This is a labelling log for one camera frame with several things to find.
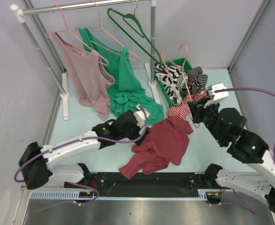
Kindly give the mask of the dark red tank top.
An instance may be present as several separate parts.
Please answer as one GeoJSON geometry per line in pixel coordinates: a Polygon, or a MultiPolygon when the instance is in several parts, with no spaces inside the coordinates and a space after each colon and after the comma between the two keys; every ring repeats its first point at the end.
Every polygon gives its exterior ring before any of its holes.
{"type": "Polygon", "coordinates": [[[140,145],[134,145],[135,154],[129,163],[119,169],[127,179],[137,172],[151,174],[166,169],[170,163],[180,165],[188,145],[192,126],[184,119],[169,117],[153,125],[140,145]]]}

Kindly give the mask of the pink wire hanger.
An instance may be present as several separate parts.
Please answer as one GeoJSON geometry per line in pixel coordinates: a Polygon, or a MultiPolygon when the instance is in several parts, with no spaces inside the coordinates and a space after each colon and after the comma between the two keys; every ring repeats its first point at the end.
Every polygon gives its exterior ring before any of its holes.
{"type": "Polygon", "coordinates": [[[170,104],[167,115],[185,120],[191,117],[188,103],[208,97],[208,75],[203,73],[202,67],[187,70],[187,58],[182,58],[180,62],[166,61],[167,57],[163,51],[160,57],[161,63],[155,64],[154,71],[170,104]]]}

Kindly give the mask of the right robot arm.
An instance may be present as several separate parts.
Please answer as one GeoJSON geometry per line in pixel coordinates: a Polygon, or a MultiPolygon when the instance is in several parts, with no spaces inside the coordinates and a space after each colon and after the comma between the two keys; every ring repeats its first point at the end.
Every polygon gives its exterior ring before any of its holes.
{"type": "Polygon", "coordinates": [[[254,169],[263,181],[251,180],[211,164],[205,171],[204,184],[237,190],[251,196],[275,214],[275,161],[268,144],[257,134],[246,130],[246,118],[235,108],[219,109],[219,103],[206,105],[210,100],[189,102],[192,119],[203,123],[220,147],[237,161],[254,169]]]}

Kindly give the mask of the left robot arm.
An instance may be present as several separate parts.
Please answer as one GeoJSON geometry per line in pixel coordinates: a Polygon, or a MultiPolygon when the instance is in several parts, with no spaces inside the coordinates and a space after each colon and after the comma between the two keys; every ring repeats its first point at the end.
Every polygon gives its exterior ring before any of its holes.
{"type": "Polygon", "coordinates": [[[63,183],[65,187],[86,187],[91,182],[88,168],[83,163],[74,166],[62,162],[89,151],[100,150],[117,143],[141,145],[150,132],[147,110],[127,111],[117,119],[98,124],[92,130],[67,141],[39,146],[30,143],[19,160],[17,173],[23,176],[28,190],[35,190],[49,181],[63,183]]]}

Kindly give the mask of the green tank top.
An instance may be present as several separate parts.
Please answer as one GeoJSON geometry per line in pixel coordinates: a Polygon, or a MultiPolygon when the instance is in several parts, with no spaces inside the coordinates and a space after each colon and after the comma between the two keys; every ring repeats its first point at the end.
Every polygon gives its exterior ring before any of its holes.
{"type": "Polygon", "coordinates": [[[131,62],[128,59],[129,50],[123,47],[121,51],[110,48],[95,38],[87,28],[78,28],[82,40],[90,47],[84,49],[96,50],[108,61],[105,70],[115,78],[115,83],[108,88],[111,98],[111,113],[118,117],[131,110],[136,111],[136,105],[141,105],[150,114],[148,125],[152,126],[164,120],[163,107],[154,99],[148,97],[140,81],[135,77],[131,62]]]}

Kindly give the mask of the dusty pink tank top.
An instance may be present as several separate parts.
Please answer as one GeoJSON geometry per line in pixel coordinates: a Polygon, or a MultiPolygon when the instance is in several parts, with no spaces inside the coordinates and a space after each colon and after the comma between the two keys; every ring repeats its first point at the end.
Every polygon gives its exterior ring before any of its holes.
{"type": "Polygon", "coordinates": [[[100,54],[73,46],[57,33],[53,33],[52,37],[64,57],[79,104],[93,107],[97,115],[106,120],[111,109],[108,89],[115,83],[115,78],[100,63],[100,54]]]}

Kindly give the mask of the green plastic hanger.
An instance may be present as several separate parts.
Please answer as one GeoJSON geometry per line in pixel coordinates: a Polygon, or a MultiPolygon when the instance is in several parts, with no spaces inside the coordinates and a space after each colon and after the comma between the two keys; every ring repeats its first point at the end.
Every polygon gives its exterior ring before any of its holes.
{"type": "Polygon", "coordinates": [[[156,48],[155,45],[155,19],[156,19],[156,6],[150,4],[150,26],[151,26],[151,37],[148,37],[146,33],[144,32],[144,29],[138,20],[138,18],[135,16],[135,14],[127,13],[123,14],[113,8],[109,8],[107,10],[107,15],[111,19],[111,21],[123,32],[125,33],[145,54],[147,54],[152,60],[154,60],[156,63],[161,63],[162,59],[160,56],[160,52],[156,48]],[[142,39],[145,39],[147,43],[150,45],[151,50],[150,52],[146,50],[127,30],[125,30],[124,27],[121,26],[120,23],[118,23],[114,19],[114,15],[119,16],[122,18],[122,20],[131,28],[132,31],[134,31],[136,34],[138,34],[142,39]]]}

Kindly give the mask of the red white striped garment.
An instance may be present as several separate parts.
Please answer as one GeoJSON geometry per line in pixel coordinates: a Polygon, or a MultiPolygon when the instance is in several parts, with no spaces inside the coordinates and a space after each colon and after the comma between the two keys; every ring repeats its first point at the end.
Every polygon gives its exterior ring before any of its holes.
{"type": "Polygon", "coordinates": [[[188,106],[188,103],[193,101],[199,101],[206,97],[208,97],[206,90],[196,95],[186,96],[180,105],[175,105],[171,107],[167,115],[168,117],[178,117],[185,120],[191,114],[191,110],[188,106]]]}

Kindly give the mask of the dark striped garment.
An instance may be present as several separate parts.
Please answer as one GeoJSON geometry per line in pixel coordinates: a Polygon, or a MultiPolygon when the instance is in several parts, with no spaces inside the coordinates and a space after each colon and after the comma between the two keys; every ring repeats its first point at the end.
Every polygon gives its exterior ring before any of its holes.
{"type": "Polygon", "coordinates": [[[177,88],[180,95],[187,95],[186,81],[190,95],[196,95],[206,88],[207,80],[208,75],[203,73],[202,67],[195,67],[180,74],[177,81],[177,88]]]}

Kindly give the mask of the black white zigzag garment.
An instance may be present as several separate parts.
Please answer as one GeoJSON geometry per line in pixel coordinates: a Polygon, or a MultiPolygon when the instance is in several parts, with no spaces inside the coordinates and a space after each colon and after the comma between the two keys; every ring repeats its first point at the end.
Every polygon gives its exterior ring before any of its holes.
{"type": "Polygon", "coordinates": [[[177,81],[182,73],[180,66],[164,66],[162,64],[155,63],[154,66],[155,76],[162,85],[162,90],[166,96],[169,105],[180,105],[182,97],[177,88],[177,81]]]}

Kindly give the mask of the green plastic bin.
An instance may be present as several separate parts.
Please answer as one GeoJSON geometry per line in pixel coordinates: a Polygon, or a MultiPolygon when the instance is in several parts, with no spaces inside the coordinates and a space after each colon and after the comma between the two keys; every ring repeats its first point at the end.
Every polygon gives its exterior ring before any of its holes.
{"type": "MultiPolygon", "coordinates": [[[[190,63],[188,61],[186,61],[184,64],[184,60],[185,60],[184,58],[179,58],[179,59],[176,59],[173,61],[167,61],[167,62],[165,62],[165,64],[168,66],[180,66],[181,68],[183,68],[184,72],[187,72],[187,71],[193,69],[193,67],[190,65],[190,63]]],[[[158,80],[157,80],[157,82],[162,90],[162,88],[163,88],[162,85],[160,84],[160,82],[158,80]]]]}

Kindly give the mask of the metal clothes rack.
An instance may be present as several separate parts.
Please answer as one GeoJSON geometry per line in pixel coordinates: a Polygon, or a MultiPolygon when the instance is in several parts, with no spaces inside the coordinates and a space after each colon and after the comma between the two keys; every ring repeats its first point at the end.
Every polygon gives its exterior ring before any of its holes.
{"type": "MultiPolygon", "coordinates": [[[[150,90],[152,91],[153,98],[156,103],[161,104],[160,97],[157,90],[157,82],[155,80],[154,76],[154,57],[155,55],[159,55],[158,52],[156,52],[155,48],[155,25],[156,25],[156,1],[151,0],[150,2],[150,11],[151,11],[151,19],[150,19],[150,25],[151,25],[151,39],[149,41],[149,44],[151,46],[151,53],[150,53],[150,62],[145,63],[145,71],[148,75],[148,86],[150,90]]],[[[58,103],[62,104],[63,108],[63,119],[68,120],[70,118],[69,116],[69,92],[67,87],[67,74],[66,69],[62,65],[62,61],[58,56],[58,53],[56,52],[53,44],[48,40],[46,37],[46,30],[39,19],[38,15],[43,13],[52,13],[57,12],[60,9],[63,11],[66,10],[75,10],[75,9],[83,9],[83,8],[91,8],[96,6],[106,6],[106,5],[116,5],[116,4],[124,4],[124,3],[130,3],[129,0],[103,0],[98,1],[96,3],[93,2],[87,2],[87,3],[78,3],[78,4],[70,4],[70,5],[63,5],[63,6],[53,6],[53,7],[40,7],[40,8],[34,8],[33,4],[30,0],[23,0],[22,3],[26,6],[26,9],[20,9],[18,5],[12,4],[10,5],[10,10],[15,15],[17,21],[20,23],[22,28],[24,29],[25,33],[27,34],[28,38],[30,39],[31,43],[33,44],[34,48],[37,50],[39,56],[43,60],[43,62],[46,65],[46,68],[49,70],[49,72],[52,75],[52,78],[54,79],[57,87],[59,88],[59,94],[58,94],[58,103]],[[37,40],[35,39],[34,35],[32,34],[32,31],[30,30],[29,26],[26,23],[25,16],[31,16],[34,24],[36,25],[38,32],[42,36],[43,40],[45,41],[50,53],[56,60],[56,64],[59,66],[61,70],[61,77],[62,81],[60,82],[58,77],[56,76],[53,68],[51,67],[49,61],[47,60],[44,52],[40,48],[37,40]]]]}

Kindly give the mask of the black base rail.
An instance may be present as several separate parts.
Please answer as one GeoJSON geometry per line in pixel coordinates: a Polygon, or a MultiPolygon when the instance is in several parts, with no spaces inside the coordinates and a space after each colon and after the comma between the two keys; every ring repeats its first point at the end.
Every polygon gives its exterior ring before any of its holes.
{"type": "Polygon", "coordinates": [[[119,172],[99,172],[78,184],[97,189],[100,197],[187,198],[198,197],[199,189],[223,190],[203,174],[193,172],[136,173],[130,180],[119,172]]]}

